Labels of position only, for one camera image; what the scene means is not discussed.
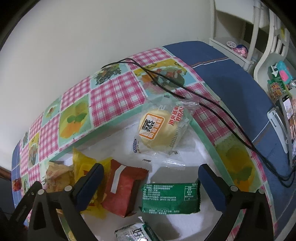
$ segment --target orange label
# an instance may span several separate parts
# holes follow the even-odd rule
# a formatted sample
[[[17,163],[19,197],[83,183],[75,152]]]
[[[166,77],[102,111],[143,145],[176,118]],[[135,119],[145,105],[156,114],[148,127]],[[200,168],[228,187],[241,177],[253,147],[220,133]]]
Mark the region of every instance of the orange label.
[[[162,116],[147,113],[141,124],[139,135],[153,140],[165,119]]]

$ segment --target white wall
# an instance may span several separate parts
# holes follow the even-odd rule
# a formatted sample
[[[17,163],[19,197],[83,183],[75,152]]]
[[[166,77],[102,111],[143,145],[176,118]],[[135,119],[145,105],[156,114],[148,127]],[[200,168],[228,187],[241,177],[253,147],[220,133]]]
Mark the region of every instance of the white wall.
[[[104,64],[209,36],[208,0],[41,0],[0,52],[0,166],[52,101]]]

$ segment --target blue cloth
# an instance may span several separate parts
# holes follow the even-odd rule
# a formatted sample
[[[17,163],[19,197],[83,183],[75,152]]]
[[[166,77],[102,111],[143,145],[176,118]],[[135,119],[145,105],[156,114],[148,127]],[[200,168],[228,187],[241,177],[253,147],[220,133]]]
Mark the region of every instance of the blue cloth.
[[[203,42],[181,42],[164,47],[193,67],[221,98],[248,137],[254,140],[255,147],[275,166],[276,170],[281,175],[290,173],[288,156],[284,153],[279,138],[268,123],[266,115],[274,104],[257,82],[241,66]],[[283,187],[277,177],[264,164],[263,166],[278,219],[277,236],[296,208],[294,195],[296,183],[294,182],[290,188]]]

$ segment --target phone screen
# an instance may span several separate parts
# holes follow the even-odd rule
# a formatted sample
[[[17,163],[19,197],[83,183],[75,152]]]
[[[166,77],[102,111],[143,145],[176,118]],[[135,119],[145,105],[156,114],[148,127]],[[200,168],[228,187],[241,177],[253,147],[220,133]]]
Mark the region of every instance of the phone screen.
[[[291,132],[291,139],[293,142],[293,139],[296,135],[295,133],[295,115],[294,115],[294,111],[293,111],[293,107],[290,101],[290,98],[288,97],[285,101],[284,101],[284,107],[287,113],[287,118],[288,118],[288,122],[289,122],[289,128],[290,128],[290,132]]]

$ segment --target green border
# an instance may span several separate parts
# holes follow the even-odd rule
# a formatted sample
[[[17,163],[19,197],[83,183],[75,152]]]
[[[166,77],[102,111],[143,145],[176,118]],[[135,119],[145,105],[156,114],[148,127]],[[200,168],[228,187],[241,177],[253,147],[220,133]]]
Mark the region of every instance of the green border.
[[[84,136],[80,140],[78,140],[75,143],[73,143],[72,145],[68,146],[63,151],[59,152],[56,156],[54,156],[52,159],[50,159],[50,161],[56,161],[57,159],[59,159],[63,155],[65,155],[68,152],[72,151],[73,147],[79,147],[80,145],[84,144],[85,142],[87,142],[88,140],[94,138],[95,136],[109,130],[110,128],[112,128],[112,127],[114,127],[116,125],[118,125],[120,122],[122,122],[122,121],[124,121],[124,120],[126,120],[128,118],[131,118],[132,116],[134,116],[136,114],[139,114],[142,111],[142,106],[143,105],[139,105],[139,106],[133,108],[132,110],[129,110],[129,111],[123,113],[122,115],[115,117],[114,119],[110,120],[109,122],[105,123],[104,125],[98,127],[97,129],[95,129],[92,132],[88,133],[86,136]],[[191,122],[190,122],[190,125],[193,128],[193,130],[195,131],[195,133],[198,135],[198,137],[200,138],[202,143],[204,144],[205,148],[207,149],[210,157],[214,161],[216,167],[218,168],[218,170],[219,170],[220,174],[222,175],[223,179],[225,180],[225,182],[228,185],[233,185],[234,183],[233,183],[229,173],[227,172],[227,169],[225,168],[219,154],[217,153],[217,151],[214,148],[213,144],[210,142],[210,140],[208,139],[208,137],[206,136],[204,131],[201,129],[199,124],[196,122],[195,119],[192,119]]]

